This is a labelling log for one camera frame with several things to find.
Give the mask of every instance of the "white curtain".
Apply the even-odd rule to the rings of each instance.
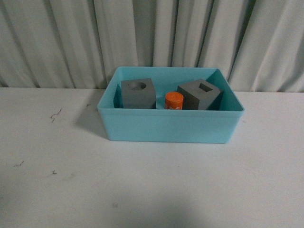
[[[303,0],[0,0],[0,85],[106,88],[119,66],[216,67],[304,92]]]

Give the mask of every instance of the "light blue plastic bin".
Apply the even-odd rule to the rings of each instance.
[[[120,108],[121,81],[141,78],[153,81],[156,109]],[[219,111],[164,109],[167,92],[200,78],[224,91]],[[182,143],[227,143],[244,112],[218,69],[184,67],[119,67],[97,108],[110,140]]]

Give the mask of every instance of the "orange cap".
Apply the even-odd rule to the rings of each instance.
[[[166,94],[165,109],[182,109],[184,97],[178,92],[169,92]]]

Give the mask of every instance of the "white tabletop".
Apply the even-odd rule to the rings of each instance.
[[[1,228],[304,227],[304,94],[238,92],[199,144],[109,141],[102,93],[0,89]]]

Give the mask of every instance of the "gray cube with square hole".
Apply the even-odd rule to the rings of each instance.
[[[186,110],[218,110],[223,94],[203,79],[179,85],[177,92],[184,96],[182,108]]]
[[[156,109],[156,92],[150,78],[122,81],[123,108]]]

